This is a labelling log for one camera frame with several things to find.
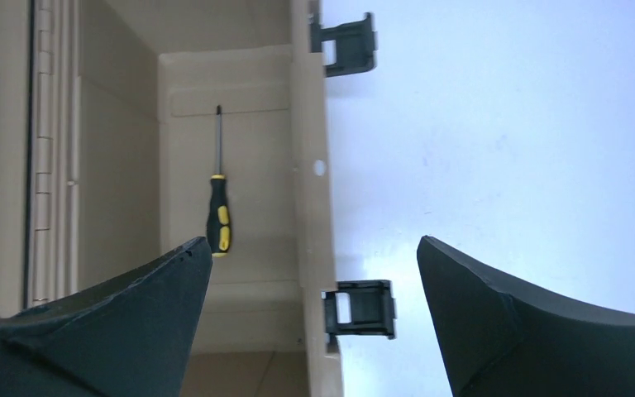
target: white table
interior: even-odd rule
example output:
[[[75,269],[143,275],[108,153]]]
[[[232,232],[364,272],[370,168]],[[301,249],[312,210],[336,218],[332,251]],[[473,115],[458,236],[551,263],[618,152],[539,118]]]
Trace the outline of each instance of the white table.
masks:
[[[451,395],[429,234],[635,313],[635,0],[322,0],[373,12],[377,67],[327,80],[340,280],[393,281],[397,339],[340,337],[345,396]]]

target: hole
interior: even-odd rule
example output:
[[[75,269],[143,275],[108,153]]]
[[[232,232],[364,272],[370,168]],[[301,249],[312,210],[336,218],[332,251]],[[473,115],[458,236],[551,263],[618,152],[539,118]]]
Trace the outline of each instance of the hole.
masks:
[[[322,65],[333,65],[337,62],[337,48],[335,47],[335,41],[323,41],[322,42]]]
[[[325,171],[327,171],[327,165],[322,160],[315,160],[313,163],[313,172],[317,176],[325,175]]]
[[[351,301],[349,294],[336,293],[337,296],[337,322],[340,324],[351,323]]]

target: latch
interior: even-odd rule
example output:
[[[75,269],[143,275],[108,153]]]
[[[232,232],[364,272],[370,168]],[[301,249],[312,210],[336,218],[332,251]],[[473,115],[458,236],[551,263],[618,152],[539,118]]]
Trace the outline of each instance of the latch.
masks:
[[[310,19],[311,52],[322,52],[324,41],[335,42],[335,63],[325,65],[327,77],[364,73],[375,66],[376,38],[371,13],[363,21],[349,22],[322,29],[320,13],[313,11]]]
[[[337,296],[348,295],[351,318],[340,322]],[[325,293],[325,332],[336,335],[384,335],[395,339],[395,303],[389,280],[340,281]]]

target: beige toolbox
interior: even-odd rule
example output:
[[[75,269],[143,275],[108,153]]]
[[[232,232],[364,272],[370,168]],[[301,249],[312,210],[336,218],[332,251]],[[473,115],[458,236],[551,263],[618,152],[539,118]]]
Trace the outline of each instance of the beige toolbox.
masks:
[[[319,2],[5,3],[0,315],[204,235],[222,105],[232,250],[182,395],[342,395]]]

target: black and yellow handle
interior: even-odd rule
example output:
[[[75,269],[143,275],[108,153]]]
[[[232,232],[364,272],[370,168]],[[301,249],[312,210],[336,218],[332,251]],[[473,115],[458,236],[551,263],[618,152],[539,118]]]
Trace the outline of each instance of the black and yellow handle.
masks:
[[[225,256],[230,250],[230,210],[227,206],[225,175],[213,175],[210,179],[212,194],[206,225],[206,238],[212,255]]]

